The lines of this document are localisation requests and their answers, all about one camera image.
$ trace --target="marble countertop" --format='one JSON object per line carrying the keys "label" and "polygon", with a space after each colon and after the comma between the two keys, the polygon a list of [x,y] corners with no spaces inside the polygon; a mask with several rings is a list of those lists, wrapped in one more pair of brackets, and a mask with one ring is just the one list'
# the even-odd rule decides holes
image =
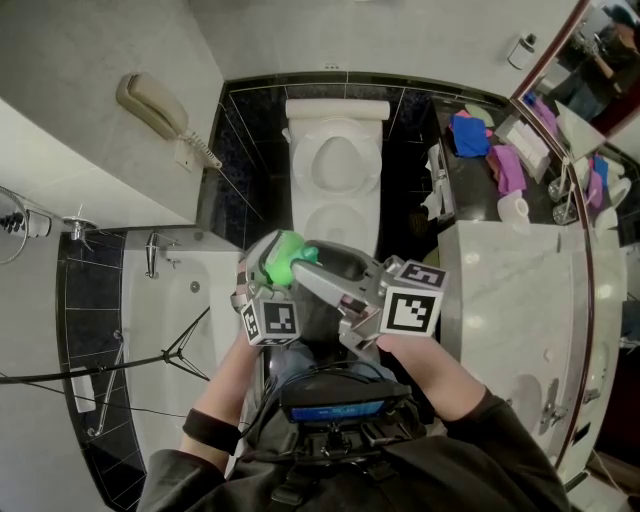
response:
{"label": "marble countertop", "polygon": [[[527,409],[541,413],[553,379],[561,399],[566,375],[582,370],[570,348],[575,257],[584,255],[584,237],[569,236],[566,227],[530,227],[525,235],[501,222],[459,220],[439,235],[440,265],[451,272],[441,343],[505,399],[517,393],[523,375],[535,377],[539,403]],[[528,423],[549,450],[555,427],[539,435],[539,417]]]}
{"label": "marble countertop", "polygon": [[[456,220],[498,221],[497,203],[500,199],[498,185],[492,178],[492,172],[483,157],[459,158],[455,153],[453,136],[448,126],[451,116],[461,109],[464,103],[434,100],[438,122],[442,133],[442,142],[447,161],[449,182],[453,193],[456,212]],[[493,117],[496,124],[495,130],[509,115],[510,107],[496,108],[484,106]],[[502,144],[492,135],[489,139],[492,145]],[[554,224],[552,209],[555,206],[548,196],[547,187],[550,181],[558,175],[556,163],[550,166],[545,173],[542,183],[537,184],[529,174],[524,171],[527,190],[523,198],[529,205],[529,218],[536,224]]]}

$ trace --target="sink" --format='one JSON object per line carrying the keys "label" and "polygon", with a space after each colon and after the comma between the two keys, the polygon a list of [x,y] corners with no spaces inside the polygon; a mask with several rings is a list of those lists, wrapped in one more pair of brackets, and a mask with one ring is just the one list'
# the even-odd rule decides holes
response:
{"label": "sink", "polygon": [[533,433],[540,423],[543,407],[540,381],[528,373],[518,375],[511,383],[507,400],[520,423],[529,433]]}

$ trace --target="cup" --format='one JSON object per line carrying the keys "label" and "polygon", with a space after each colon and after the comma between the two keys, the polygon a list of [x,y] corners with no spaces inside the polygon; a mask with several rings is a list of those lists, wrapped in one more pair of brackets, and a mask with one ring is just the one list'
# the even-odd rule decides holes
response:
{"label": "cup", "polygon": [[553,220],[556,224],[564,226],[570,224],[578,219],[578,210],[573,203],[569,203],[569,209],[567,210],[567,204],[562,203],[553,207]]}
{"label": "cup", "polygon": [[560,190],[560,181],[562,178],[556,178],[551,183],[549,183],[549,197],[554,203],[557,203],[569,193],[569,185],[571,181],[567,178],[564,180],[563,189]]}

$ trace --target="power socket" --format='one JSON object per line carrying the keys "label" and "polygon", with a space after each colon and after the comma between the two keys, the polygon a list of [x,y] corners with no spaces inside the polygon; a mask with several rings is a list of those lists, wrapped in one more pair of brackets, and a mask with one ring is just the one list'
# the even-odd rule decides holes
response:
{"label": "power socket", "polygon": [[176,144],[175,161],[180,167],[192,174],[202,168],[195,149],[184,140],[178,140]]}

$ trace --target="white tile wall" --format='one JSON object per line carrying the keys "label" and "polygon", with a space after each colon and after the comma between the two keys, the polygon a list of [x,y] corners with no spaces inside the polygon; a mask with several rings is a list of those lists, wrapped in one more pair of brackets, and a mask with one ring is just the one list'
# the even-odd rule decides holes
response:
{"label": "white tile wall", "polygon": [[324,69],[411,75],[510,96],[521,34],[551,43],[576,0],[190,0],[226,79]]}
{"label": "white tile wall", "polygon": [[94,165],[195,220],[201,173],[175,143],[115,100],[120,78],[148,71],[207,140],[222,76],[186,0],[7,0],[0,5],[0,97]]}
{"label": "white tile wall", "polygon": [[0,185],[59,217],[100,228],[189,224],[96,167],[0,100]]}
{"label": "white tile wall", "polygon": [[[60,371],[55,316],[60,228],[54,222],[49,237],[29,240],[18,259],[0,267],[0,371],[8,375]],[[0,510],[109,512],[82,457],[64,396],[0,386],[0,404]]]}

